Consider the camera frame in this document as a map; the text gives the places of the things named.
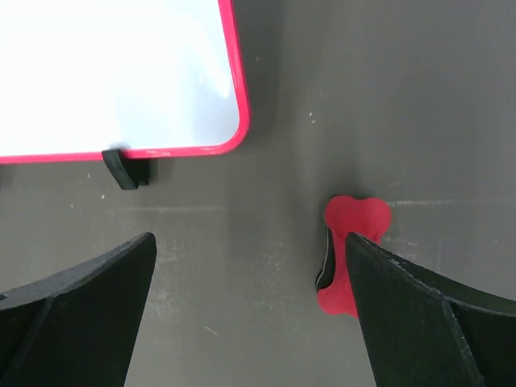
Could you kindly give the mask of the red bone-shaped whiteboard eraser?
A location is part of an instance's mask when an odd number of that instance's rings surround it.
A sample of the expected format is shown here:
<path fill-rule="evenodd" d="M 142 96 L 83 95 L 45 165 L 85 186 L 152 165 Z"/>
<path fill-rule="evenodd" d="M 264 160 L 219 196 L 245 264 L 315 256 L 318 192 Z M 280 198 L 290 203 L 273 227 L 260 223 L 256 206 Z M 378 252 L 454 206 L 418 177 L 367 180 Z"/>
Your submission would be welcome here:
<path fill-rule="evenodd" d="M 329 315 L 358 316 L 347 271 L 345 241 L 356 233 L 380 243 L 392 219 L 388 204 L 379 198 L 357 199 L 336 195 L 323 211 L 326 247 L 322 267 L 315 280 L 320 309 Z"/>

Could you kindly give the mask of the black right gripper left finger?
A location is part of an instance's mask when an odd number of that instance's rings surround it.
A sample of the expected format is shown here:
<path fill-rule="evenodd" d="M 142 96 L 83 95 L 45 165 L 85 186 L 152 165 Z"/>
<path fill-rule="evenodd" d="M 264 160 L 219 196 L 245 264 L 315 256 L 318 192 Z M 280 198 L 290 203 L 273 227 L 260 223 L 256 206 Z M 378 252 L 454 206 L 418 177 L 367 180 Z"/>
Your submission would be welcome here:
<path fill-rule="evenodd" d="M 122 386 L 156 266 L 156 237 L 1 294 L 3 386 Z"/>

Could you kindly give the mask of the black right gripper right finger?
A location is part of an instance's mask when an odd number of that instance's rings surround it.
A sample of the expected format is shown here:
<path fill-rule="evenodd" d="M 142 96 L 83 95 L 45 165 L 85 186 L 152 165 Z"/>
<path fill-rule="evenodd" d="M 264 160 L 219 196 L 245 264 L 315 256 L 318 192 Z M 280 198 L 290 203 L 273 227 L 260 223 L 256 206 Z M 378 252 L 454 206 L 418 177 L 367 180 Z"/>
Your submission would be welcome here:
<path fill-rule="evenodd" d="M 513 386 L 515 303 L 346 238 L 347 270 L 378 386 Z"/>

